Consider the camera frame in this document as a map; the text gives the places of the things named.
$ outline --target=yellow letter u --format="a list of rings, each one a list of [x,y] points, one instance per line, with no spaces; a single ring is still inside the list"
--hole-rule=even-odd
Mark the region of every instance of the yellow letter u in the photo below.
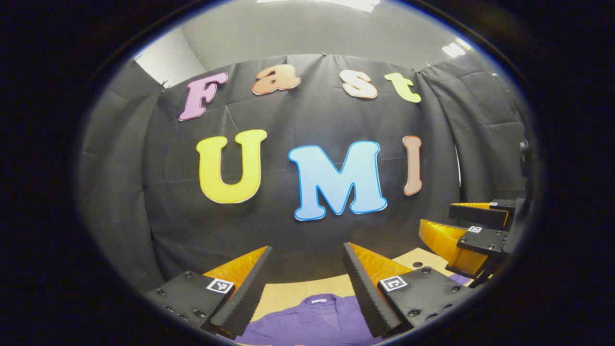
[[[264,130],[243,131],[235,136],[241,144],[243,176],[239,183],[228,185],[220,175],[222,148],[226,137],[203,139],[196,145],[200,154],[200,189],[210,200],[217,203],[241,203],[250,199],[261,185],[261,142],[267,138]]]

